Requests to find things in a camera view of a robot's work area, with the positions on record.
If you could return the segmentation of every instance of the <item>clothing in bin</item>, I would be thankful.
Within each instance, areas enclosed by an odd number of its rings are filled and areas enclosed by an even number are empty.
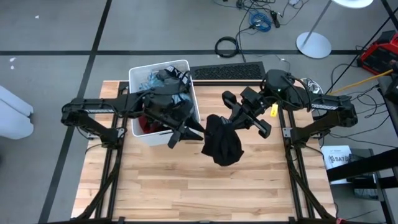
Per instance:
[[[141,83],[140,90],[148,90],[152,87],[165,87],[167,85],[174,85],[176,83],[181,84],[181,86],[189,85],[191,86],[189,79],[189,71],[184,73],[180,72],[173,66],[169,66],[166,69],[159,70],[158,72],[152,72],[148,76],[148,82]],[[172,96],[173,103],[175,105],[179,104],[184,100],[192,101],[189,93],[180,93]],[[165,131],[169,128],[163,126],[158,121],[151,120],[146,116],[139,117],[139,124],[142,131],[146,134],[156,133],[159,131]]]

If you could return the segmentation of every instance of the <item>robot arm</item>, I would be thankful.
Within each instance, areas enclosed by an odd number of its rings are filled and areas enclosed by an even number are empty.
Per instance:
[[[241,103],[230,91],[222,95],[224,104],[232,109],[229,119],[235,129],[249,129],[252,125],[259,128],[259,134],[267,138],[271,133],[271,125],[256,117],[277,103],[285,110],[301,110],[303,108],[327,110],[314,123],[303,128],[292,128],[290,137],[295,145],[305,145],[314,134],[327,132],[335,126],[351,127],[358,122],[355,108],[350,96],[331,96],[314,94],[294,86],[295,77],[282,70],[269,70],[264,78],[261,91],[256,92],[246,87],[242,93]]]
[[[75,98],[62,107],[61,122],[66,126],[74,126],[99,136],[103,147],[118,148],[119,137],[124,132],[116,128],[104,127],[89,117],[89,114],[109,113],[128,118],[145,115],[148,119],[158,121],[173,130],[174,133],[168,144],[170,148],[183,139],[203,140],[201,136],[189,129],[204,131],[191,116],[193,103],[188,100],[182,100],[177,104],[173,102],[172,95],[182,91],[184,91],[184,86],[176,84],[121,95],[115,99]]]

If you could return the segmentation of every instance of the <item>wooden table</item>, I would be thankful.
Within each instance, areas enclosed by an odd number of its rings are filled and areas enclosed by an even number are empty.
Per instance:
[[[105,81],[100,98],[116,97],[118,85],[119,81]],[[224,106],[221,93],[229,90],[239,96],[243,88],[196,86],[201,124],[205,126],[206,117],[213,113],[229,117],[231,110]],[[296,111],[294,115],[297,126],[313,122],[311,114],[305,110]],[[97,114],[96,120],[110,127],[112,117],[111,114]],[[269,110],[259,119],[272,125],[271,135],[263,139],[256,128],[238,130],[245,153],[238,163],[229,167],[220,167],[211,157],[202,154],[203,142],[180,142],[174,149],[146,146],[132,136],[128,122],[113,218],[287,221],[288,217],[294,217],[279,119],[271,118]],[[99,140],[90,141],[88,147],[98,143]],[[310,140],[308,145],[319,149],[316,140]],[[302,151],[309,186],[322,205],[334,215],[335,206],[322,156],[309,149]],[[101,147],[87,152],[72,217],[79,215],[97,193],[105,154],[106,150]],[[307,215],[301,191],[300,195],[303,213]]]

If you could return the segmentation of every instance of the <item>black cloth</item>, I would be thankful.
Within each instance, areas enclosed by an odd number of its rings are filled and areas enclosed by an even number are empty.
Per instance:
[[[230,120],[215,114],[207,117],[205,145],[201,153],[211,156],[220,166],[229,166],[240,160],[244,151]]]

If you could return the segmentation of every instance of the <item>laundry basket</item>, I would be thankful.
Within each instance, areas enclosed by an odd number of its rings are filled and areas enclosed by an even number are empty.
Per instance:
[[[176,60],[173,62],[157,63],[154,65],[146,65],[141,67],[132,68],[129,71],[129,89],[130,93],[135,93],[140,91],[139,87],[141,83],[148,82],[148,76],[152,72],[157,72],[159,70],[165,69],[169,66],[174,66],[181,72],[186,72],[189,70],[189,64],[186,60]],[[193,83],[190,88],[191,99],[195,107],[194,118],[200,122],[198,103],[195,96],[195,90],[193,88]],[[149,146],[158,146],[162,144],[167,144],[172,136],[172,130],[159,131],[156,133],[146,134],[143,132],[141,125],[139,124],[138,118],[132,119],[131,121],[132,134],[139,138],[142,142]]]

